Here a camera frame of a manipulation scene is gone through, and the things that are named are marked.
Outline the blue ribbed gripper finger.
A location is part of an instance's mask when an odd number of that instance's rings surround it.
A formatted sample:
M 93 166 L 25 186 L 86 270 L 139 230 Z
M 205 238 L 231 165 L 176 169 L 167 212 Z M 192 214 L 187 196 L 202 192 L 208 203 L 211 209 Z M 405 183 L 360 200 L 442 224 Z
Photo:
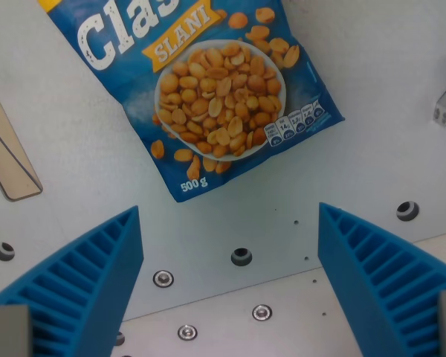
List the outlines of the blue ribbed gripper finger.
M 318 258 L 363 356 L 440 356 L 446 264 L 340 208 L 319 205 Z
M 29 308 L 33 356 L 110 356 L 142 263 L 134 206 L 27 271 L 0 306 Z

